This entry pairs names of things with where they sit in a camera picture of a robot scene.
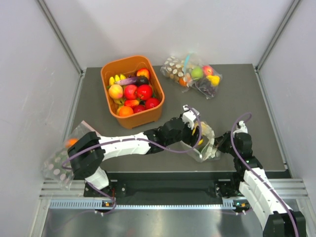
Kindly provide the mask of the polka dot zip bag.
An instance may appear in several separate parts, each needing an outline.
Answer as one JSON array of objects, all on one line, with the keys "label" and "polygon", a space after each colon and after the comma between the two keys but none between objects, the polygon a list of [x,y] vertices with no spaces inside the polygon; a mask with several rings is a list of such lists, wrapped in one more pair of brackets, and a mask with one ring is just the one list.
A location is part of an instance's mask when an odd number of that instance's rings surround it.
[{"label": "polka dot zip bag", "polygon": [[[208,159],[218,159],[220,156],[220,152],[214,146],[215,142],[215,133],[214,130],[204,121],[201,121],[200,131],[201,131],[201,138],[198,144],[195,146],[193,150],[187,152],[192,158],[194,158],[197,162],[204,162]],[[191,149],[189,145],[186,145],[184,142],[180,141],[183,149],[185,151]]]}]

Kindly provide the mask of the red fake apple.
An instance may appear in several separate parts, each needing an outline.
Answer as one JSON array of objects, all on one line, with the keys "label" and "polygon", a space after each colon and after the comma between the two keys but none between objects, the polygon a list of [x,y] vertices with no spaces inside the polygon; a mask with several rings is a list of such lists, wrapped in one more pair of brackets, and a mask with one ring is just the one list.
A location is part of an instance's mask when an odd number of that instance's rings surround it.
[{"label": "red fake apple", "polygon": [[150,85],[144,84],[137,88],[137,97],[141,100],[148,100],[153,95],[153,89]]}]

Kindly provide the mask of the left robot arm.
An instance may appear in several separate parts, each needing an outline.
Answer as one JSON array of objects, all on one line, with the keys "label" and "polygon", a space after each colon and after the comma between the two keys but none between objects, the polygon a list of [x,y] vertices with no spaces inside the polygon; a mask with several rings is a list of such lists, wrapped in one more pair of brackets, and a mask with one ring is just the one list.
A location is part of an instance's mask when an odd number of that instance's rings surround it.
[{"label": "left robot arm", "polygon": [[108,195],[112,184],[100,165],[103,161],[125,155],[150,155],[167,150],[167,147],[184,142],[190,148],[202,137],[200,122],[172,118],[164,125],[129,136],[106,137],[89,132],[68,149],[70,165],[76,179],[85,180],[102,196]]}]

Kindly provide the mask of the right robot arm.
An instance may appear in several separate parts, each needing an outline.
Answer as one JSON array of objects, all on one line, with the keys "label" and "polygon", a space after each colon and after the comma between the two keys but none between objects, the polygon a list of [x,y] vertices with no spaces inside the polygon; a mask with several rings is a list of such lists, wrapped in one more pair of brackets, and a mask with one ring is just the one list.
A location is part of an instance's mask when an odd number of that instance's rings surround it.
[{"label": "right robot arm", "polygon": [[264,237],[306,237],[306,219],[293,211],[276,193],[266,173],[253,155],[252,138],[245,132],[231,133],[215,139],[218,151],[234,158],[236,172],[230,183],[235,195],[243,195],[260,221]]}]

